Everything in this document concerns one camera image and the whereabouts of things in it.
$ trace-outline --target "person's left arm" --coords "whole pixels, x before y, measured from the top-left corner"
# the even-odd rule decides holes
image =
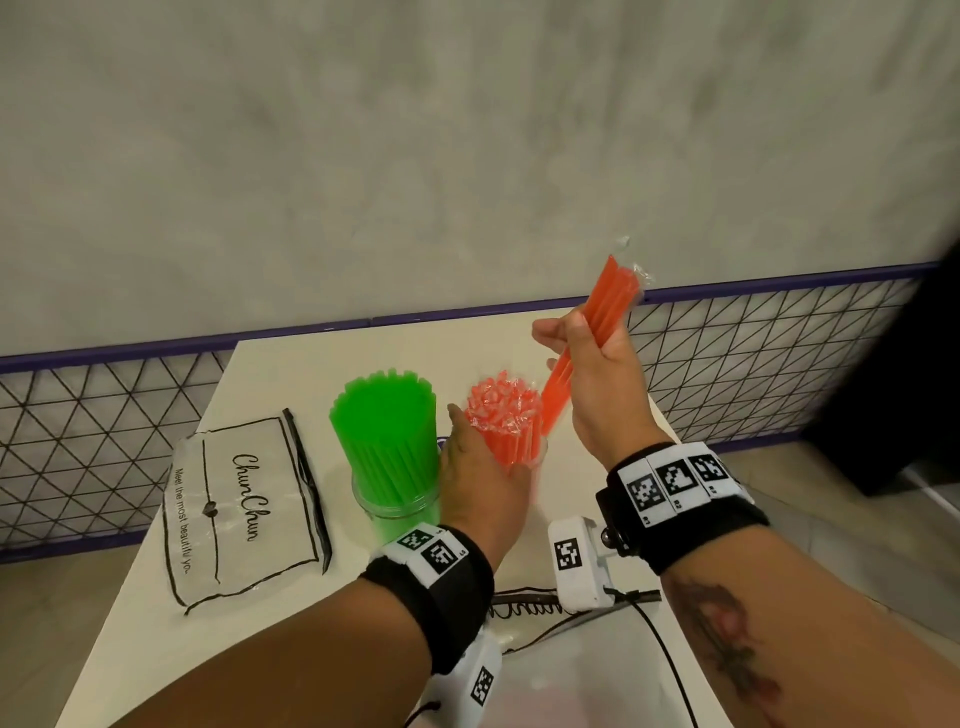
[[[530,473],[506,474],[450,407],[441,523],[469,536],[494,571],[519,536]],[[183,675],[114,728],[399,728],[430,677],[420,626],[389,590],[357,579]]]

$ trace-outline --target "gray wall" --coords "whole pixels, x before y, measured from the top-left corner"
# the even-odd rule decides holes
[[[955,0],[3,0],[0,354],[929,259]]]

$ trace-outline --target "wristband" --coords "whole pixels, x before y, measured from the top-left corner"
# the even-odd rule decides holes
[[[361,577],[389,589],[426,638],[433,673],[456,667],[483,626],[493,569],[465,533],[420,523],[384,545]]]
[[[750,525],[770,525],[703,443],[657,445],[624,459],[597,494],[621,555],[660,575],[686,554]]]

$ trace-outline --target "black wire grid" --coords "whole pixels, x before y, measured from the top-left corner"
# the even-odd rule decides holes
[[[646,303],[629,325],[682,439],[753,440],[802,427],[915,283]],[[172,446],[195,431],[229,356],[0,375],[0,549],[147,528]]]
[[[147,528],[230,354],[0,375],[0,548]]]
[[[629,327],[682,440],[801,429],[909,300],[914,279],[640,305]]]

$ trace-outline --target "forearm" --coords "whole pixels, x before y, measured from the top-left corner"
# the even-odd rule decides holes
[[[946,725],[960,670],[768,528],[687,554],[663,587],[737,728]]]
[[[359,579],[191,670],[115,728],[397,728],[430,667],[410,613]]]

